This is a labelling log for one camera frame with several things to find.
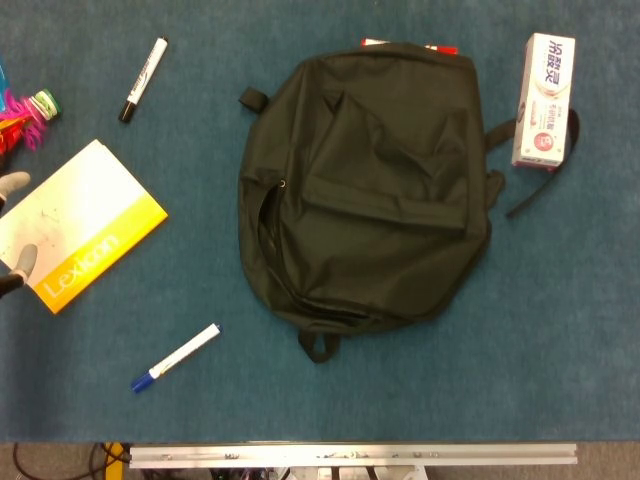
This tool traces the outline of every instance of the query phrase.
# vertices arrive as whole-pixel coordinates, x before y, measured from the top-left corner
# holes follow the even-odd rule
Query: marker cap
[[[136,393],[140,393],[142,390],[151,385],[153,381],[154,378],[149,372],[147,372],[131,384],[131,390]]]
[[[133,102],[127,101],[127,103],[124,104],[124,107],[122,107],[122,111],[120,112],[120,116],[118,117],[118,120],[124,123],[129,123],[135,109],[136,109],[136,104]]]

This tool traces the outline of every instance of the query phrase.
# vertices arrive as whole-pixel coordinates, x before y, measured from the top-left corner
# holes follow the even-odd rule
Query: red label
[[[553,137],[546,132],[539,133],[533,139],[533,144],[538,150],[546,152],[553,148]]]

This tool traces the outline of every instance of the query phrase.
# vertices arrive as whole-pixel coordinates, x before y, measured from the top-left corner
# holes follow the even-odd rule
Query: notebook
[[[58,313],[167,213],[94,140],[0,218],[0,260],[38,247],[27,284]]]

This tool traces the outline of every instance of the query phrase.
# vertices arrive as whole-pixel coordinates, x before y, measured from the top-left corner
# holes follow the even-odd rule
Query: toothpaste box
[[[564,159],[575,39],[534,33],[527,42],[513,165],[556,168]]]

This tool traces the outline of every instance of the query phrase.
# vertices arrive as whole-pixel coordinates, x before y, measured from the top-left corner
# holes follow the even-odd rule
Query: black backpack
[[[340,336],[435,318],[485,252],[504,186],[485,153],[469,58],[386,44],[312,58],[260,113],[239,179],[239,236],[256,295],[309,357]],[[316,350],[322,335],[324,349]]]

